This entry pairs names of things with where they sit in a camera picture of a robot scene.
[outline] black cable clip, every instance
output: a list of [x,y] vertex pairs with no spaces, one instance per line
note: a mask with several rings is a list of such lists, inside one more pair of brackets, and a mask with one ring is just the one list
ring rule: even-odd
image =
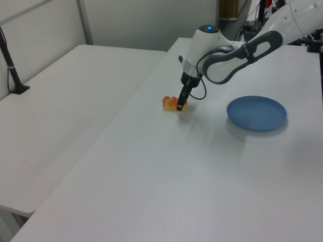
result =
[[250,64],[255,63],[258,60],[256,57],[254,57],[248,42],[245,42],[241,46],[241,48],[243,49],[243,53],[245,53],[245,57],[247,58]]

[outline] black cable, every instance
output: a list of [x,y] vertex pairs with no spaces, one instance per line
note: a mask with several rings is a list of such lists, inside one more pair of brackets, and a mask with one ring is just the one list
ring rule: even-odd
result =
[[8,92],[10,94],[11,91],[10,91],[10,87],[9,87],[9,68],[7,68],[7,87],[8,87]]
[[258,4],[258,6],[257,6],[257,10],[256,10],[256,14],[254,15],[254,21],[255,21],[255,22],[256,22],[256,19],[257,19],[257,11],[258,11],[259,5],[260,5],[260,3]]
[[191,93],[190,93],[190,96],[196,100],[203,100],[205,97],[206,97],[206,94],[207,94],[207,91],[206,91],[206,85],[202,79],[202,75],[200,74],[200,72],[198,71],[198,64],[201,62],[201,60],[203,60],[206,56],[208,56],[209,54],[211,54],[213,52],[213,50],[209,51],[208,53],[206,53],[204,56],[201,57],[201,59],[198,60],[198,62],[196,63],[196,72],[197,72],[197,75],[198,77],[200,78],[200,81],[202,82],[203,84],[203,87],[204,87],[204,96],[201,97],[201,98],[198,98],[198,97],[194,97]]
[[237,33],[236,33],[236,36],[234,37],[234,40],[236,40],[236,38],[237,38],[237,35],[238,35],[238,33],[239,33],[239,30],[242,28],[242,26],[238,29],[238,31],[237,31]]
[[254,10],[252,11],[252,13],[248,15],[248,17],[249,17],[250,15],[252,15],[252,14],[253,14],[253,12],[256,10],[256,8],[258,8],[258,7],[259,7],[259,4],[254,8]]
[[[6,47],[8,47],[8,46],[7,46],[6,36],[5,36],[5,34],[4,34],[4,32],[3,32],[2,28],[1,28],[1,26],[0,26],[0,34],[4,37],[4,41],[5,41]],[[7,87],[8,87],[8,92],[9,92],[9,94],[10,94],[10,93],[11,93],[11,91],[10,91],[10,87],[9,87],[9,67],[7,67]]]

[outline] plate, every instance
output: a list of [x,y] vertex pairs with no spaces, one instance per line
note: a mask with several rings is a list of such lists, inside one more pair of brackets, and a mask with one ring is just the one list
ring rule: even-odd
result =
[[267,97],[245,96],[229,103],[227,113],[237,126],[251,131],[275,130],[286,122],[286,109]]

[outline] black stand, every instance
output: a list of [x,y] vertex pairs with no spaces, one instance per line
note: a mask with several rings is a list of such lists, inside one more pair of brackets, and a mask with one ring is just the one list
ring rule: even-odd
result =
[[16,71],[15,65],[11,59],[11,56],[9,54],[8,48],[7,48],[7,42],[5,40],[5,36],[3,35],[3,32],[0,32],[0,48],[2,51],[2,54],[4,55],[4,58],[6,60],[6,63],[8,65],[10,74],[15,82],[16,88],[14,91],[12,91],[12,93],[15,94],[22,94],[25,91],[27,91],[30,87],[28,86],[24,86],[18,76],[18,73]]
[[322,84],[322,99],[323,99],[323,38],[321,38],[321,34],[323,33],[323,29],[318,29],[315,31],[314,37],[310,36],[301,38],[301,43],[307,45],[307,52],[311,53],[319,53],[319,61],[321,67],[321,84]]

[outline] orange object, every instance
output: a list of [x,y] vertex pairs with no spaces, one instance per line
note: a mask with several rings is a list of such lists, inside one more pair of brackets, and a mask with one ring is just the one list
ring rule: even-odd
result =
[[273,0],[266,0],[266,8],[269,8],[272,3],[273,3]]
[[[178,111],[177,110],[178,98],[166,96],[163,98],[163,109],[169,111]],[[185,112],[187,109],[187,100],[183,106],[182,112]]]

